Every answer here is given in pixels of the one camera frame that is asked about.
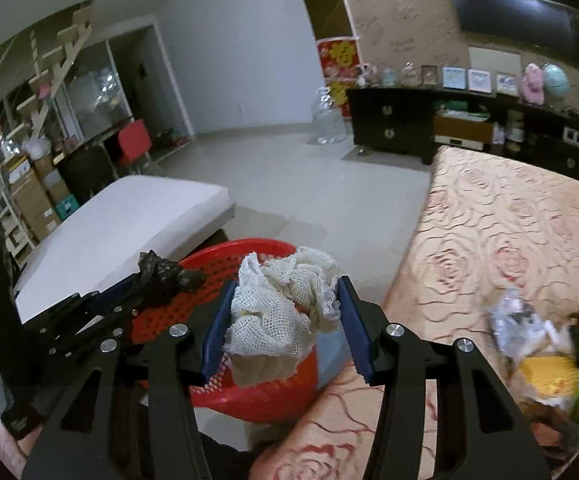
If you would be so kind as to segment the black wrapper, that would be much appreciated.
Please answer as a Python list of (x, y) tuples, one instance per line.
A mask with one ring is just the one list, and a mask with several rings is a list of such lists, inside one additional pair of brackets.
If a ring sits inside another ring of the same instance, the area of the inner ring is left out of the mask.
[(155, 306), (166, 306), (179, 294), (197, 292), (207, 281), (203, 271), (183, 268), (152, 250), (140, 253), (139, 270), (140, 296)]

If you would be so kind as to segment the yellow foam net paper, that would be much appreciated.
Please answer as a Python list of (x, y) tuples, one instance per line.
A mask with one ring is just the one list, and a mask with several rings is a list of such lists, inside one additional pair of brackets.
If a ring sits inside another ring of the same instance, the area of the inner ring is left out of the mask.
[(523, 396), (563, 411), (579, 393), (579, 368), (570, 356), (529, 356), (519, 364), (517, 377)]

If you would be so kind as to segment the printed plastic snack bag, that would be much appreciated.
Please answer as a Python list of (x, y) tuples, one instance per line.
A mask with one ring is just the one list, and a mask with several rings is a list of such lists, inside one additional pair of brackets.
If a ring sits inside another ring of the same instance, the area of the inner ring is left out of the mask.
[(529, 356), (574, 354), (569, 326), (543, 318), (516, 289), (503, 292), (488, 318), (497, 348), (515, 365)]

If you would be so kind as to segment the white mesh cloth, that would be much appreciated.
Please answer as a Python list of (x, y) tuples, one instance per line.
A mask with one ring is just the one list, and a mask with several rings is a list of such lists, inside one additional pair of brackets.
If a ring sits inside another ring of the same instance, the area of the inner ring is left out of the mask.
[(300, 246), (284, 258), (241, 262), (224, 339), (233, 380), (240, 387), (288, 379), (307, 359), (317, 335), (339, 327), (336, 297), (343, 276), (326, 252)]

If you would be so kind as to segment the brown orange snack bag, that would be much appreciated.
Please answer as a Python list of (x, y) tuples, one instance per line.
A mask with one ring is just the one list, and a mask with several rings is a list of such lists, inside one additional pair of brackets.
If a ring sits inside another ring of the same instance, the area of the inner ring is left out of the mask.
[(567, 412), (535, 400), (523, 401), (519, 407), (541, 448), (566, 456), (579, 450), (579, 424)]

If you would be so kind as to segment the red plastic mesh basket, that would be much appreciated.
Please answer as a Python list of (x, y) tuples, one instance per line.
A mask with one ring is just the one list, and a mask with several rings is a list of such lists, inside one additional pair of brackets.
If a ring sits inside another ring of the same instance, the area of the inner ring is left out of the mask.
[(244, 238), (195, 252), (182, 265), (202, 271), (205, 284), (133, 318), (133, 342), (145, 344), (206, 312), (224, 283), (233, 281), (228, 331), (218, 346), (222, 358), (207, 385), (192, 388), (193, 405), (263, 424), (303, 415), (318, 393), (318, 330), (336, 322), (335, 260), (309, 247)]

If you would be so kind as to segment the white cushioned seat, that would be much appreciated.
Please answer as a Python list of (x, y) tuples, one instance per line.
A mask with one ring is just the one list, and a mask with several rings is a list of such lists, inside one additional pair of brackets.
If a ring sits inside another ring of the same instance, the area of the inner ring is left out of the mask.
[(221, 185), (123, 177), (34, 249), (15, 286), (20, 319), (27, 322), (75, 292), (103, 292), (139, 271), (142, 252), (180, 261), (234, 213), (234, 200)]

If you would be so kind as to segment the rose patterned tablecloth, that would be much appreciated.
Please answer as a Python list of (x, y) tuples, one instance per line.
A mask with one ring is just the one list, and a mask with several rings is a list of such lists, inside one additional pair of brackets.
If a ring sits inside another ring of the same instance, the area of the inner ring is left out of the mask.
[[(486, 310), (519, 291), (542, 316), (579, 310), (579, 181), (535, 166), (442, 148), (425, 208), (385, 304), (421, 338), (472, 339), (505, 370)], [(358, 479), (383, 400), (347, 365), (280, 444), (256, 460), (255, 479)]]

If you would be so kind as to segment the red chair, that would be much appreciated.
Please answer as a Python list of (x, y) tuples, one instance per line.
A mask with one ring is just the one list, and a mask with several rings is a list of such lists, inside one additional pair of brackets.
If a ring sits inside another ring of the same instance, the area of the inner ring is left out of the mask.
[(143, 155), (148, 154), (152, 148), (152, 139), (143, 119), (129, 122), (119, 131), (117, 138), (120, 151), (122, 151), (120, 166), (131, 165)]

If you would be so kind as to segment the clear water jug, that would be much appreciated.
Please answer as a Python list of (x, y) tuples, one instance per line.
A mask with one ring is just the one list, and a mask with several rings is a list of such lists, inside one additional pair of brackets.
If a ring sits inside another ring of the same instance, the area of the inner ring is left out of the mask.
[(343, 115), (329, 87), (320, 87), (315, 92), (311, 110), (313, 131), (318, 144), (336, 144), (346, 140)]

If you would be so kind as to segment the black tv cabinet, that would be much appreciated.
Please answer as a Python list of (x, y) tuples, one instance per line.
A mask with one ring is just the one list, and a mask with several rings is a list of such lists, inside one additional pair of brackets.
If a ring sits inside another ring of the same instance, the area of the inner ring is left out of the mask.
[(429, 165), (437, 148), (453, 145), (579, 181), (579, 115), (511, 96), (427, 87), (350, 89), (347, 100), (360, 148)]

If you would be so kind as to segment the red festive poster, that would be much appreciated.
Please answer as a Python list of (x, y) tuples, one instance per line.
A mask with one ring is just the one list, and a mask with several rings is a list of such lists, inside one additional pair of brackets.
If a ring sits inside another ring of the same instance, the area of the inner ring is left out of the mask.
[(345, 119), (350, 118), (347, 91), (357, 87), (357, 66), (361, 63), (358, 38), (339, 36), (317, 41), (324, 82)]

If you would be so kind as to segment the pink plush toy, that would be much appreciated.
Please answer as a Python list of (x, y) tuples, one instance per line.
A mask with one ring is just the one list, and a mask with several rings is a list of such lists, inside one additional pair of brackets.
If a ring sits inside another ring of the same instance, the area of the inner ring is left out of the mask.
[(525, 102), (533, 105), (544, 104), (543, 73), (535, 63), (529, 63), (521, 78), (521, 95)]

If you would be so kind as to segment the light blue globe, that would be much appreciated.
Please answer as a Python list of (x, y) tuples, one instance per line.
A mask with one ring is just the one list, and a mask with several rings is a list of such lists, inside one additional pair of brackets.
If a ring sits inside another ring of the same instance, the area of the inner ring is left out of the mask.
[(544, 93), (551, 100), (562, 101), (570, 92), (569, 79), (562, 67), (553, 63), (544, 64), (542, 67), (542, 79)]

